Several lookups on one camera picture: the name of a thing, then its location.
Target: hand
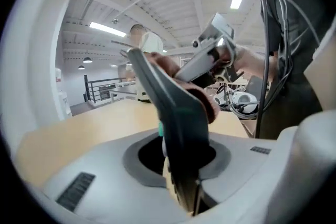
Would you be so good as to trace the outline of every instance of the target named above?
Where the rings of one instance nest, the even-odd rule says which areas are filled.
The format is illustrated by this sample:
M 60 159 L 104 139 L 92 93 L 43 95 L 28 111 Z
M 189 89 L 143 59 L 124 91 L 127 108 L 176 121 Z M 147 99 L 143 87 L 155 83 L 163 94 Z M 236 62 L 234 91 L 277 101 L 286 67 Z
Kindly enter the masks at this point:
M 174 77 L 176 73 L 180 70 L 180 67 L 174 62 L 172 58 L 170 58 L 169 56 L 161 55 L 157 52 L 146 54 L 146 57 L 151 64 L 159 66 L 184 90 L 188 91 L 200 100 L 206 112 L 209 123 L 212 123 L 216 119 L 219 113 L 219 106 L 217 105 L 217 103 L 210 96 L 207 95 L 204 89 L 200 88 L 199 86 L 193 83 L 187 83 L 175 79 Z
M 223 64 L 229 63 L 231 60 L 231 54 L 227 48 L 227 46 L 218 46 L 216 47 L 219 53 L 219 59 L 216 61 L 214 68 L 212 71 L 215 71 L 217 68 L 221 67 Z M 238 71 L 239 69 L 243 68 L 243 54 L 244 54 L 244 47 L 236 45 L 236 60 L 234 61 L 235 70 Z

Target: black staircase railing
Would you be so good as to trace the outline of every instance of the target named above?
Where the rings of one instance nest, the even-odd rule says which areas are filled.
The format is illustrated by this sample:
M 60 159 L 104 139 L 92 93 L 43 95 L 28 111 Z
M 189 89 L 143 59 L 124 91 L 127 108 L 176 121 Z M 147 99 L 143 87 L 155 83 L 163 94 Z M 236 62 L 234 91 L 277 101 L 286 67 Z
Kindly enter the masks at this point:
M 86 100 L 94 103 L 110 98 L 110 89 L 116 87 L 116 83 L 122 82 L 126 78 L 102 79 L 88 81 L 88 76 L 84 75 Z

